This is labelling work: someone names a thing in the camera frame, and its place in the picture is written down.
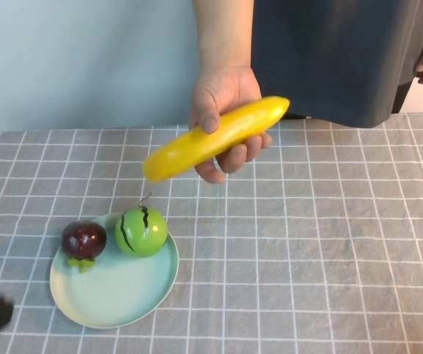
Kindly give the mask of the person's right hand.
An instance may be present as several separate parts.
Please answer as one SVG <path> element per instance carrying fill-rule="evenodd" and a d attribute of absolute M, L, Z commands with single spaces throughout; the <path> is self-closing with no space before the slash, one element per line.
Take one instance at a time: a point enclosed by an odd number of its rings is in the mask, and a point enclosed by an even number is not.
<path fill-rule="evenodd" d="M 254 72 L 247 66 L 200 71 L 191 98 L 189 127 L 200 126 L 207 133 L 214 133 L 220 116 L 261 97 Z M 246 162 L 253 161 L 262 149 L 268 148 L 272 138 L 267 133 L 251 136 L 242 144 L 200 163 L 197 174 L 211 184 L 219 184 L 225 175 L 237 172 Z"/>

